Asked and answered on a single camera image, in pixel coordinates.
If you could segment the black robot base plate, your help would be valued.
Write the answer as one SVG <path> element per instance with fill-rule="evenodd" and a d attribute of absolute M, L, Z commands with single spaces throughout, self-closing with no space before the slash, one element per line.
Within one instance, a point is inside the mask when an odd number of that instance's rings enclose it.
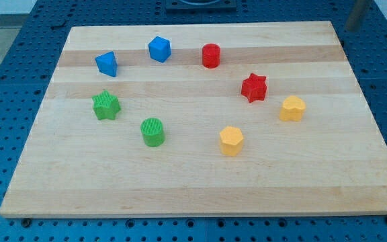
<path fill-rule="evenodd" d="M 235 10 L 237 0 L 165 0 L 166 12 Z"/>

